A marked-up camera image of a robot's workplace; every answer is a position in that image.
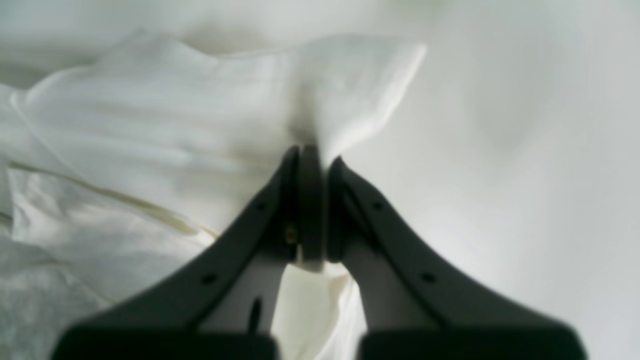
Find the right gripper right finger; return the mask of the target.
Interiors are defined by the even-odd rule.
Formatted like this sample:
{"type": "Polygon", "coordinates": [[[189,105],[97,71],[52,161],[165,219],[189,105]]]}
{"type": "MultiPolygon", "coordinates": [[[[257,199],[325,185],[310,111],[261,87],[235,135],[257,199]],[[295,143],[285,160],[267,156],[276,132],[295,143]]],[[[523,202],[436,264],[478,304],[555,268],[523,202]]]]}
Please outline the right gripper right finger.
{"type": "Polygon", "coordinates": [[[341,158],[327,191],[327,259],[352,275],[365,313],[358,360],[587,358],[571,326],[450,264],[341,158]]]}

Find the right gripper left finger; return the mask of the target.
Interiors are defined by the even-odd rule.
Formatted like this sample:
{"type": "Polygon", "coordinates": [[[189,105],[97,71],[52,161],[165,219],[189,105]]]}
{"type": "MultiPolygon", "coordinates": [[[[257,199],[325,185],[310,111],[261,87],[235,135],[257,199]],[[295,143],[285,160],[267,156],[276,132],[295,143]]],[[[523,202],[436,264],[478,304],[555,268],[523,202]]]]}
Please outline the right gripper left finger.
{"type": "Polygon", "coordinates": [[[55,360],[278,360],[270,336],[288,264],[325,257],[315,146],[292,146],[220,238],[174,274],[67,330],[55,360]]]}

